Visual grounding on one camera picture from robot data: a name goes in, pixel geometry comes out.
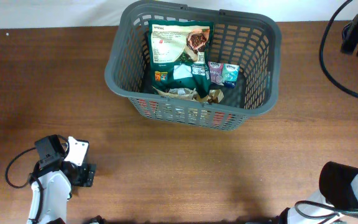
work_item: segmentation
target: brown tabletop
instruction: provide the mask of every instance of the brown tabletop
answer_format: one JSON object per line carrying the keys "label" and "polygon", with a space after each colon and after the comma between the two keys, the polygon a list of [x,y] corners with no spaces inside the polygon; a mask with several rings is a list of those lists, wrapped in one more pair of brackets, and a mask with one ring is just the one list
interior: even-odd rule
{"label": "brown tabletop", "polygon": [[[358,91],[358,58],[339,52],[345,24],[333,25],[325,61]],[[277,104],[232,132],[146,119],[115,95],[104,68],[117,27],[0,30],[0,223],[25,223],[32,200],[30,187],[5,183],[8,162],[50,134],[88,140],[98,166],[92,188],[68,202],[69,223],[271,217],[306,199],[326,162],[358,167],[358,100],[318,63],[325,25],[279,23]],[[37,159],[20,158],[11,181],[22,184]]]}

